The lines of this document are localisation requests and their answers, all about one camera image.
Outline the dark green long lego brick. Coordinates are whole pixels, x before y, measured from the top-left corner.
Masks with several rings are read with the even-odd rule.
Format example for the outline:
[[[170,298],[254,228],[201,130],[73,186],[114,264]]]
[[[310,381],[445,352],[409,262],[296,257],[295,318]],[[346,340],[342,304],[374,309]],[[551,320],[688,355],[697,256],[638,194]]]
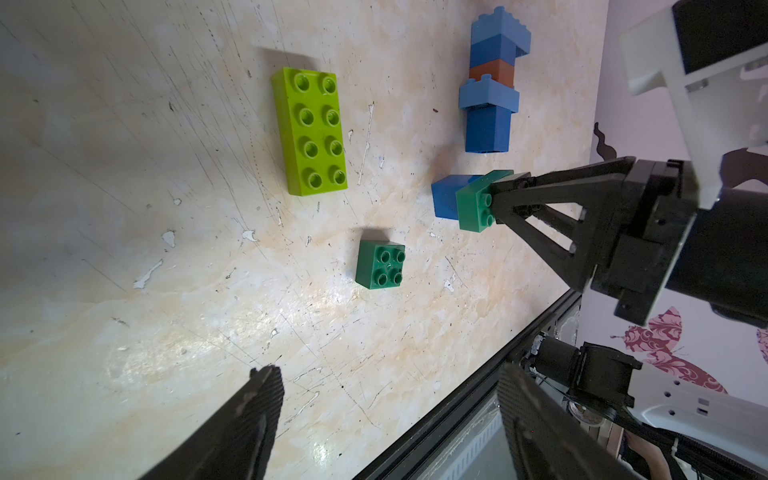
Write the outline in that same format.
[[[513,170],[494,170],[456,192],[459,228],[481,233],[495,223],[491,211],[492,183],[514,174]]]

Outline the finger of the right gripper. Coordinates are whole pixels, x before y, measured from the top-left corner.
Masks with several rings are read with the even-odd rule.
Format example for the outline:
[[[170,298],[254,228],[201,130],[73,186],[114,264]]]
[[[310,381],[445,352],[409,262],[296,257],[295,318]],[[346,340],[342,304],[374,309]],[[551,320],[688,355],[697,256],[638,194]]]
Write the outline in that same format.
[[[581,206],[600,203],[605,196],[621,189],[635,162],[635,157],[622,157],[535,177],[528,175],[496,182],[490,187],[492,206],[512,209],[557,203]]]
[[[524,240],[535,253],[573,290],[582,293],[592,278],[597,263],[594,237],[600,227],[600,218],[589,213],[576,220],[548,205],[510,207],[497,204],[491,207],[496,221],[506,225]],[[564,235],[571,241],[568,249],[527,221],[534,217]]]

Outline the lime green long lego brick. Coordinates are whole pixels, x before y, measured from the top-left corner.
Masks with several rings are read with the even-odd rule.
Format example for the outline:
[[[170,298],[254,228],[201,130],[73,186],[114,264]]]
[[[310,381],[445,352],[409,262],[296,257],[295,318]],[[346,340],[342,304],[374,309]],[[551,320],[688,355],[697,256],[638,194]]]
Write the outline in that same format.
[[[336,75],[284,67],[271,85],[288,192],[304,197],[347,189]]]

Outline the dark green square lego brick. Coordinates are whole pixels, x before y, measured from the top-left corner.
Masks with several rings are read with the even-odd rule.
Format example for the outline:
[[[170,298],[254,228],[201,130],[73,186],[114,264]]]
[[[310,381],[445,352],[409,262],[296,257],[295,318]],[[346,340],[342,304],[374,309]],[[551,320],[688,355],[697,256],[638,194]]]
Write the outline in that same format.
[[[405,259],[402,244],[363,239],[359,244],[355,281],[369,290],[399,287]]]

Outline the orange brown lego brick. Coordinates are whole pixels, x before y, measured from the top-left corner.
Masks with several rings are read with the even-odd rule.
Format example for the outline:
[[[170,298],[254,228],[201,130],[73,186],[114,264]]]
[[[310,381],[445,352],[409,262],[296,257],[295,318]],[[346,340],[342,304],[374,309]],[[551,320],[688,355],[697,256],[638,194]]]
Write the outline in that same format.
[[[480,81],[484,75],[507,87],[514,87],[515,66],[503,59],[492,60],[469,70],[469,77]]]

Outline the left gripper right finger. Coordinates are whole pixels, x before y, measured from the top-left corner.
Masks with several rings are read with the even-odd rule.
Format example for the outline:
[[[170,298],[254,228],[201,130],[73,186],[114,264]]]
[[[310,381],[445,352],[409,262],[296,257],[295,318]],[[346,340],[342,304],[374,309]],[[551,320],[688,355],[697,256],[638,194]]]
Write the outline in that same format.
[[[500,369],[497,399],[518,479],[634,479],[518,365]]]

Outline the blue square lego brick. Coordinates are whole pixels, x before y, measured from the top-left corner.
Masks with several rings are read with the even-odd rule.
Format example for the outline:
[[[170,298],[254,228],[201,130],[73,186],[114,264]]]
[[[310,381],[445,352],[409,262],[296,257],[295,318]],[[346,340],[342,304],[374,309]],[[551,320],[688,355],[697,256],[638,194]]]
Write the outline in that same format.
[[[504,153],[509,150],[513,112],[500,106],[468,109],[465,151]]]

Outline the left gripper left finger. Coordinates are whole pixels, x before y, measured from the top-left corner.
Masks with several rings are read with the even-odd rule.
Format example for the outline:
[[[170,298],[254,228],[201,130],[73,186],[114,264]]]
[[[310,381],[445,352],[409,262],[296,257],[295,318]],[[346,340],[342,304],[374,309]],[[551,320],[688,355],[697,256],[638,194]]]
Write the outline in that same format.
[[[262,479],[274,447],[284,385],[281,369],[253,368],[246,384],[145,479]]]

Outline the light blue long lego brick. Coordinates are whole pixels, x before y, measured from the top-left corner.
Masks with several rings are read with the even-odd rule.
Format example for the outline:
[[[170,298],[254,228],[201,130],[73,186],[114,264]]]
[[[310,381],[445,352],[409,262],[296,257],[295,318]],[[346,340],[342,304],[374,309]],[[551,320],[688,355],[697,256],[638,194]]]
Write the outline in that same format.
[[[470,78],[459,89],[462,110],[496,106],[517,113],[519,105],[519,92],[494,80],[490,74],[482,75],[480,80]]]

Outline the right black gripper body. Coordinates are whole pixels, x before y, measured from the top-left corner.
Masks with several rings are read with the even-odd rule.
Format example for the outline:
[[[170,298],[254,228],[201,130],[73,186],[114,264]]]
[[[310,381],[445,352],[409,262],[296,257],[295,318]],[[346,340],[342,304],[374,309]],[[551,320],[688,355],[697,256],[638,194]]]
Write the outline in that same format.
[[[671,290],[727,320],[766,327],[766,194],[725,188],[701,209],[687,161],[624,157],[603,166],[624,178],[612,208],[616,238],[591,287],[616,299],[616,317],[643,326]]]

